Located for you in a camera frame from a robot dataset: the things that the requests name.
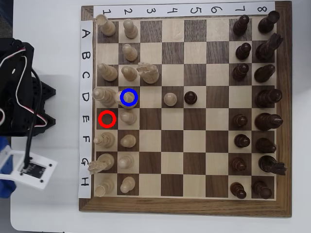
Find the wooden board frame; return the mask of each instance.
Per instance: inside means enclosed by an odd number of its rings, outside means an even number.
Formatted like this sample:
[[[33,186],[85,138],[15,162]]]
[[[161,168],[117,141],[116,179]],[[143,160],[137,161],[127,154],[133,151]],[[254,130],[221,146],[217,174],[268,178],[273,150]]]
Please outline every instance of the wooden board frame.
[[[284,120],[283,125],[276,131],[277,159],[284,162],[288,168],[285,176],[277,176],[276,201],[99,198],[94,197],[92,184],[92,197],[90,199],[79,199],[80,211],[220,216],[292,216],[292,2],[277,1],[276,11],[281,15],[277,23],[277,32],[285,38],[277,50],[277,87],[283,93],[282,101],[277,104],[277,114],[281,115]],[[93,6],[82,7],[81,20],[93,20]],[[93,56],[95,57],[96,48],[94,47]],[[95,68],[96,65],[93,64],[93,75],[96,72]]]

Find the white table surface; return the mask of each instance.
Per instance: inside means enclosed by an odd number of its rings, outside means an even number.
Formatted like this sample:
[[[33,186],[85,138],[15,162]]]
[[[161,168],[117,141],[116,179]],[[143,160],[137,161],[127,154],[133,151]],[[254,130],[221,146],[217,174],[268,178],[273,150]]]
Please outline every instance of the white table surface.
[[[187,3],[190,0],[170,0]],[[246,218],[78,211],[80,11],[83,5],[168,3],[167,0],[15,0],[14,38],[35,48],[34,69],[56,89],[46,102],[56,125],[33,139],[32,151],[57,160],[48,187],[19,185],[11,198],[11,223],[21,231],[45,232],[307,232],[311,183],[311,1],[293,1],[293,217]],[[12,140],[25,149],[24,138]]]

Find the chessboard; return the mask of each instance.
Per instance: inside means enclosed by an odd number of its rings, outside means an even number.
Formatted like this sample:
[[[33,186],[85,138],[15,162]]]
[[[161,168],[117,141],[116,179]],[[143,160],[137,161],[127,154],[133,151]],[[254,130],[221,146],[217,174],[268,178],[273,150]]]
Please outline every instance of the chessboard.
[[[109,88],[117,93],[132,88],[138,102],[130,110],[117,103],[107,107],[90,95],[92,133],[90,141],[86,138],[85,141],[91,145],[91,160],[87,162],[110,154],[114,163],[110,169],[91,175],[90,183],[82,180],[81,185],[89,185],[91,198],[80,198],[81,211],[291,216],[291,4],[275,2],[275,10],[280,13],[280,20],[266,34],[258,30],[266,15],[249,15],[242,36],[233,32],[238,15],[141,17],[131,18],[138,35],[130,39],[123,26],[127,17],[109,18],[106,14],[116,31],[105,36],[96,23],[93,6],[82,7],[82,21],[92,20],[92,89]],[[256,57],[256,48],[273,33],[280,34],[284,41],[273,57],[262,62]],[[246,59],[240,60],[236,50],[243,43],[249,43],[251,51]],[[136,60],[125,59],[122,52],[125,44],[137,50]],[[124,77],[121,71],[124,66],[137,69],[139,63],[156,66],[159,78],[155,83],[148,84],[139,75],[131,82]],[[98,64],[115,68],[117,79],[105,80]],[[247,64],[249,71],[242,81],[237,81],[233,70],[241,64]],[[276,71],[268,81],[259,83],[254,78],[255,71],[266,65],[274,65]],[[274,88],[281,90],[282,100],[259,108],[255,103],[257,94]],[[184,100],[189,91],[197,95],[195,104]],[[165,104],[167,93],[176,95],[174,106]],[[116,116],[116,123],[109,129],[98,121],[105,110]],[[127,111],[136,115],[135,123],[121,120]],[[259,130],[255,118],[262,113],[280,115],[283,124],[277,129]],[[238,114],[248,119],[242,127],[233,121]],[[102,116],[104,124],[111,121],[111,115]],[[111,133],[115,138],[108,148],[92,142],[103,133]],[[121,145],[128,134],[137,141],[130,148]],[[236,146],[239,134],[249,138],[249,146]],[[256,142],[260,138],[275,143],[275,153],[259,151]],[[284,162],[286,175],[263,171],[259,159],[264,155]],[[131,157],[132,165],[118,166],[127,156]],[[246,169],[232,167],[237,158],[243,160]],[[135,186],[123,193],[121,186],[127,177],[134,178]],[[109,192],[99,197],[97,187],[108,180],[112,183]],[[252,188],[258,181],[271,190],[269,198],[263,199]],[[233,195],[230,189],[233,183],[243,186],[246,197]]]

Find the red circle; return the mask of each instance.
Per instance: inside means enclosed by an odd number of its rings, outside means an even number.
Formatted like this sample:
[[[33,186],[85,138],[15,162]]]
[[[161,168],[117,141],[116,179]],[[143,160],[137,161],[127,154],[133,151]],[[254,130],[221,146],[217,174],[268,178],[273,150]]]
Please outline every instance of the red circle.
[[[110,124],[108,124],[108,125],[104,124],[103,121],[102,121],[103,115],[105,115],[105,114],[109,114],[109,115],[112,116],[112,122],[111,122]],[[111,112],[110,110],[104,110],[104,111],[102,111],[102,112],[99,114],[99,116],[98,116],[98,122],[99,122],[100,126],[102,126],[103,128],[109,129],[109,128],[111,128],[112,126],[114,126],[114,125],[116,124],[116,122],[117,122],[117,117],[116,117],[116,115],[115,115],[113,112]]]

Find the white paper label strip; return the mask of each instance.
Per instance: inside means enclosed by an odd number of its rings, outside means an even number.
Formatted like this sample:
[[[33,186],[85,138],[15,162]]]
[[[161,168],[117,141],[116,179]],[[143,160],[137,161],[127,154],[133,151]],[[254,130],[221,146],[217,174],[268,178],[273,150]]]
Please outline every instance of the white paper label strip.
[[[274,1],[159,5],[107,5],[94,6],[94,18],[99,14],[104,14],[108,18],[266,15],[273,10],[275,10]]]
[[[91,198],[93,22],[81,21],[79,198]]]

